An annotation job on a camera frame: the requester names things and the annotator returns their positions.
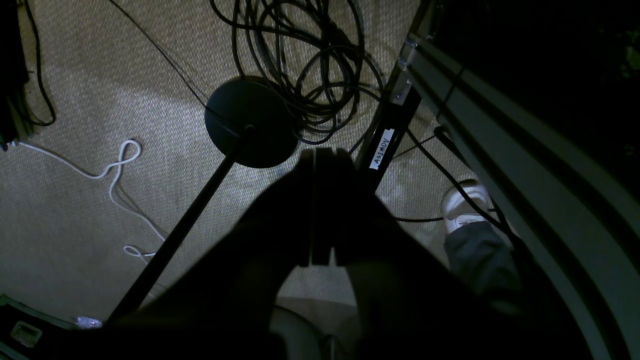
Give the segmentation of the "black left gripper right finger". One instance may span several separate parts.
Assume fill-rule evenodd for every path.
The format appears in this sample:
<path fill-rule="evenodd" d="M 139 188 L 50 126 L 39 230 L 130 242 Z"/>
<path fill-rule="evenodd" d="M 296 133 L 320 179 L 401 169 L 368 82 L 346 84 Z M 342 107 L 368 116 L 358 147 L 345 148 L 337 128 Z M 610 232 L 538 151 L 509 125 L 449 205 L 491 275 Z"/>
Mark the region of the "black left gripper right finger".
<path fill-rule="evenodd" d="M 507 244 L 525 312 L 508 316 L 482 301 L 404 231 L 361 185 L 344 150 L 316 152 L 320 203 L 354 212 L 325 235 L 353 286 L 364 330 L 361 356 L 375 360 L 589 360 L 566 305 L 531 256 Z"/>

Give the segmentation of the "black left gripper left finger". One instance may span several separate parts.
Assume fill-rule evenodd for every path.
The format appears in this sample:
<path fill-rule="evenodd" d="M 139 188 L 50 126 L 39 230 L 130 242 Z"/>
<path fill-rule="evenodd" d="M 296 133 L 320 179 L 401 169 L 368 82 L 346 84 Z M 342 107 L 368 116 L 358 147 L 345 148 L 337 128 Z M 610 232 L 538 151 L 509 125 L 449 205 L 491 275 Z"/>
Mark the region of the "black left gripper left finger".
<path fill-rule="evenodd" d="M 285 338 L 271 330 L 281 286 L 308 264 L 309 226 L 297 210 L 314 165 L 302 152 L 294 170 L 268 187 L 233 229 L 181 279 L 143 309 L 156 271 L 170 259 L 167 240 L 107 323 L 112 359 L 290 360 Z"/>

